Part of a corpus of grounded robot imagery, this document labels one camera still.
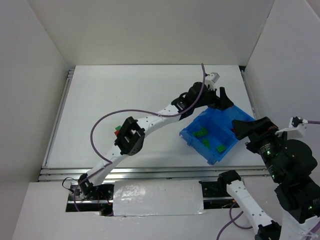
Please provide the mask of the green 2x4 lego brick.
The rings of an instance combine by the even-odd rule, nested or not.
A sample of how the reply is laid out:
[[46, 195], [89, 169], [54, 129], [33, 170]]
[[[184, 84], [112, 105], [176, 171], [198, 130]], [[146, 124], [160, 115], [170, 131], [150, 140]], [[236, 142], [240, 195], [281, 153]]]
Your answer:
[[220, 144], [220, 145], [218, 145], [215, 149], [216, 149], [216, 151], [217, 151], [219, 154], [221, 154], [221, 153], [223, 153], [227, 148], [226, 148], [223, 144]]

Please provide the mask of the small green lego cube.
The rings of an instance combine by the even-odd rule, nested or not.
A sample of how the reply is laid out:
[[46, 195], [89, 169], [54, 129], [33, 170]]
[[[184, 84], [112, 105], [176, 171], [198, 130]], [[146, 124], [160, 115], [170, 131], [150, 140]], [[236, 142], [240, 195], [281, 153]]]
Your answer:
[[207, 138], [202, 139], [201, 142], [206, 148], [211, 149], [210, 141]]

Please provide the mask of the green rounded lego brick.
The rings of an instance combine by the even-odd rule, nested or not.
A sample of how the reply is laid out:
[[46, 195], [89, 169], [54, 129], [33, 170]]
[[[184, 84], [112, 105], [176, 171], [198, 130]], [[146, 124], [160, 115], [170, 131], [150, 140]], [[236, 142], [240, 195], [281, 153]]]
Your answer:
[[201, 138], [206, 135], [206, 131], [205, 130], [195, 131], [192, 133], [192, 135], [196, 138]]

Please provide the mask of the green 2x3 lego brick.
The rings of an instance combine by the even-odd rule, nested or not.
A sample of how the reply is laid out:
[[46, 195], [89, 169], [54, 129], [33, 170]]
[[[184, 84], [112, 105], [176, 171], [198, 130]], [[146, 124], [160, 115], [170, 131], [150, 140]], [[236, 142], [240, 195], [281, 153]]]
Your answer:
[[198, 138], [204, 137], [208, 134], [208, 130], [204, 127], [201, 127], [200, 130], [196, 133]]

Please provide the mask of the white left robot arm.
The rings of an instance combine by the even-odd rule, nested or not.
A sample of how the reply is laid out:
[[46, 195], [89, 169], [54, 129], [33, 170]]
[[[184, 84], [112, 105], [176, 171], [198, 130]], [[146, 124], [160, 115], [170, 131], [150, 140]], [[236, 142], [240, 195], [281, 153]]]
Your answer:
[[196, 82], [164, 109], [158, 112], [147, 111], [147, 116], [139, 119], [132, 116], [126, 118], [107, 154], [102, 155], [94, 140], [90, 140], [91, 147], [102, 162], [80, 176], [79, 188], [87, 199], [91, 199], [111, 170], [125, 158], [137, 154], [143, 148], [145, 138], [152, 132], [189, 117], [196, 108], [207, 106], [211, 109], [226, 110], [233, 105], [224, 87], [216, 90], [203, 82]]

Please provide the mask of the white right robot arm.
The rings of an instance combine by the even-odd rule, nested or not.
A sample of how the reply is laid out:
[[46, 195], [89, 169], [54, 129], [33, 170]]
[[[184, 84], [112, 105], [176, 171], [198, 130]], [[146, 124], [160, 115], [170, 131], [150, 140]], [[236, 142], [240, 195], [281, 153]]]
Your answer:
[[247, 217], [256, 240], [318, 240], [320, 236], [320, 186], [310, 177], [317, 167], [311, 148], [300, 141], [309, 121], [292, 117], [289, 127], [278, 129], [268, 118], [233, 120], [238, 140], [248, 138], [246, 149], [258, 154], [277, 184], [274, 190], [282, 208], [282, 223], [259, 206], [240, 175], [229, 170], [219, 175], [221, 191], [229, 194]]

